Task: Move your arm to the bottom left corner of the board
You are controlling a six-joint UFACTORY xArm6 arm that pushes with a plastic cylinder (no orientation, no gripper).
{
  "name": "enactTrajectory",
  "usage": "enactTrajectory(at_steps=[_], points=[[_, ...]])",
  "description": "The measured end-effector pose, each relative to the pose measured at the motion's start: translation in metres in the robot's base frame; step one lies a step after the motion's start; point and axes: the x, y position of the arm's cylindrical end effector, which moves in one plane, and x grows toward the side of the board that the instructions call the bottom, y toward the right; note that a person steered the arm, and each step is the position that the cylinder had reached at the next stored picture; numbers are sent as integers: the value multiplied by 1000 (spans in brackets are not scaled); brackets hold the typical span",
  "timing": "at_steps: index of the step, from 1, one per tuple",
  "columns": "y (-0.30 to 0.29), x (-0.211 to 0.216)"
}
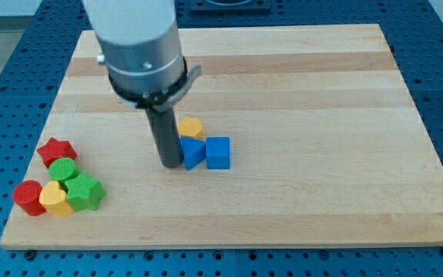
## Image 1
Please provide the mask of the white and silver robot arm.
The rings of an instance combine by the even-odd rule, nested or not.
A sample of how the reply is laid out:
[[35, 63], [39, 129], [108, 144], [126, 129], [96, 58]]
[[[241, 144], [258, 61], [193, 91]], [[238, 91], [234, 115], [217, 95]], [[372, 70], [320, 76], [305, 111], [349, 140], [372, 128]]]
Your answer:
[[166, 112], [180, 102], [202, 67], [182, 53], [173, 0], [84, 0], [116, 94], [136, 108]]

